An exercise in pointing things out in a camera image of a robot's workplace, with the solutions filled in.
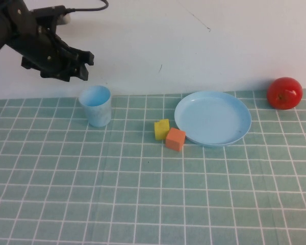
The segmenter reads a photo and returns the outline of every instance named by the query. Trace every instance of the cup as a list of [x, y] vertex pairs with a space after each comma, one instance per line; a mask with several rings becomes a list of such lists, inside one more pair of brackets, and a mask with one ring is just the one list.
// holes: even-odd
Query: cup
[[111, 92], [104, 86], [91, 86], [78, 98], [87, 120], [94, 127], [104, 127], [111, 121]]

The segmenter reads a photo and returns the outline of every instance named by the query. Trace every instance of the plastic plate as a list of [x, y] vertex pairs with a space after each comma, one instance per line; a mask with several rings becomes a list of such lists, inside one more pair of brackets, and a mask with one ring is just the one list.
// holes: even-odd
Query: plastic plate
[[249, 131], [248, 108], [234, 96], [201, 91], [183, 98], [174, 112], [175, 122], [186, 137], [204, 146], [233, 144]]

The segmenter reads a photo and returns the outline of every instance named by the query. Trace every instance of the toy block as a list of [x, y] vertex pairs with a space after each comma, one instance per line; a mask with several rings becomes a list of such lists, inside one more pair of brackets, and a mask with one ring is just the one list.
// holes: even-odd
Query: toy block
[[171, 128], [167, 135], [165, 145], [172, 150], [180, 152], [184, 146], [185, 138], [186, 132]]
[[156, 140], [166, 139], [170, 130], [169, 119], [163, 119], [154, 123], [154, 133]]

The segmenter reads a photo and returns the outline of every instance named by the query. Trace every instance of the yellow block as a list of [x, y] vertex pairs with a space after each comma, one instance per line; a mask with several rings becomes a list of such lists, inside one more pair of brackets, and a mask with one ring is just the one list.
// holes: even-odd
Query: yellow block
[[154, 123], [155, 139], [166, 139], [170, 131], [169, 119], [163, 119]]

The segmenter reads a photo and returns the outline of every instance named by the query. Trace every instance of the plate rim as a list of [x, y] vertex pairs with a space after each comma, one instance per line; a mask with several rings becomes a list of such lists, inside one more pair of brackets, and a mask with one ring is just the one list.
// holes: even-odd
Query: plate rim
[[234, 144], [235, 142], [239, 141], [240, 139], [242, 139], [250, 130], [250, 127], [251, 127], [251, 113], [248, 109], [248, 107], [238, 98], [236, 98], [235, 96], [231, 95], [231, 94], [228, 94], [228, 93], [225, 93], [225, 92], [219, 92], [219, 91], [211, 91], [211, 90], [203, 90], [203, 91], [198, 91], [198, 92], [194, 92], [194, 93], [191, 93], [189, 95], [187, 95], [186, 97], [182, 98], [182, 100], [177, 104], [175, 110], [174, 110], [174, 120], [175, 120], [175, 123], [177, 125], [177, 127], [180, 129], [180, 130], [183, 130], [179, 127], [179, 124], [177, 123], [177, 119], [176, 119], [176, 114], [178, 114], [177, 112], [179, 111], [179, 108], [180, 106], [185, 103], [185, 99], [187, 98], [187, 100], [191, 97], [191, 96], [195, 96], [196, 94], [201, 94], [201, 93], [209, 93], [209, 94], [219, 94], [219, 95], [222, 95], [222, 96], [227, 96], [231, 99], [236, 99], [239, 104], [241, 104], [243, 106], [243, 108], [246, 109], [246, 112], [248, 112], [248, 115], [249, 115], [249, 127], [247, 128], [246, 132], [243, 133], [243, 135], [234, 140], [234, 141], [231, 141], [231, 142], [227, 142], [227, 143], [223, 143], [223, 144], [206, 144], [206, 143], [202, 143], [202, 142], [198, 142], [194, 139], [191, 139], [190, 137], [187, 136], [186, 134], [186, 138], [189, 139], [191, 142], [195, 143], [195, 144], [199, 144], [199, 145], [203, 145], [203, 146], [210, 146], [210, 147], [222, 147], [222, 146], [227, 146], [227, 145], [231, 145], [231, 144]]

